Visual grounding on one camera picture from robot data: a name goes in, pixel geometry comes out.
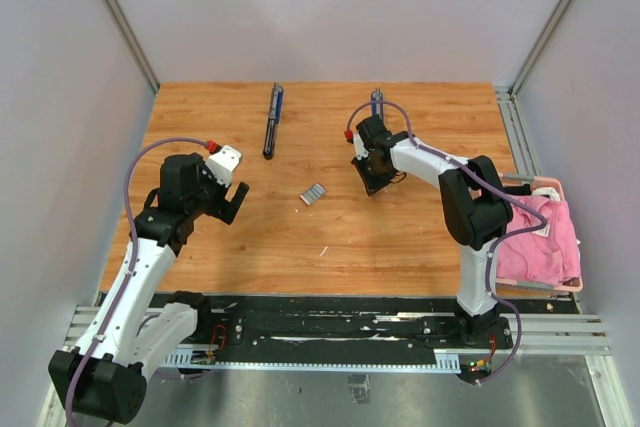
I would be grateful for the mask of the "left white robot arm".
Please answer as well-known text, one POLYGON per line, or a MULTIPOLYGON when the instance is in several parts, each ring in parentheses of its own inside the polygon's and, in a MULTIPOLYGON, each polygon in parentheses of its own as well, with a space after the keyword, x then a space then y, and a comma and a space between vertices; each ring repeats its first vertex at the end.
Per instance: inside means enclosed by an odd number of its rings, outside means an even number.
POLYGON ((146 311, 159 282, 177 260, 202 216, 231 224, 249 187, 227 192, 242 155, 229 145, 167 157, 160 180, 131 219, 121 268, 94 320, 68 350, 56 351, 48 366, 65 408, 109 425, 131 422, 141 409, 150 378, 185 339, 213 336, 211 303, 202 293, 177 291, 157 317, 146 311))

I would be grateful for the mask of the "silver staple strip block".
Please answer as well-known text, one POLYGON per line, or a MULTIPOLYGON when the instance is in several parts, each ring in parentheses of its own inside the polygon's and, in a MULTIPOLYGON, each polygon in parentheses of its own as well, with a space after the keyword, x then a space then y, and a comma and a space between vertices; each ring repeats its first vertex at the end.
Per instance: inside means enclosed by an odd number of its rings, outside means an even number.
POLYGON ((299 195, 300 200, 307 206, 311 206, 326 194, 326 189, 320 183, 314 183, 311 187, 299 195))

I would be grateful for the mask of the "blue stapler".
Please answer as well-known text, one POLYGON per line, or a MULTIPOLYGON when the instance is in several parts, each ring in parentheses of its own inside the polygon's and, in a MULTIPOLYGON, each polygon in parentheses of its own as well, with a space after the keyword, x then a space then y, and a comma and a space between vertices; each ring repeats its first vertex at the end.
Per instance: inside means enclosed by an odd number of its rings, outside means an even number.
POLYGON ((380 88, 376 88, 370 95, 371 112, 373 115, 384 118, 384 94, 380 88))
POLYGON ((271 91, 271 100, 267 117, 266 132, 262 155, 266 160, 271 160, 275 152, 277 129, 281 118, 281 110, 284 98, 283 87, 275 83, 271 91))

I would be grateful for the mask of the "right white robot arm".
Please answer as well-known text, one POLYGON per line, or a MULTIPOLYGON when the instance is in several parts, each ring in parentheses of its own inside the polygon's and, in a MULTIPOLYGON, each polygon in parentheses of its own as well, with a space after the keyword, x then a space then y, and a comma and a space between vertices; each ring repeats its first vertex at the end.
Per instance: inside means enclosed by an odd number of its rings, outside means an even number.
POLYGON ((370 116, 346 129, 355 148, 352 164, 369 196, 399 173, 410 174, 440 193, 445 225, 460 249, 460 286, 453 341, 466 347, 513 345, 509 323, 498 312, 490 249, 506 233, 513 210, 496 168, 486 156, 457 157, 419 142, 407 131, 392 133, 381 117, 370 116))

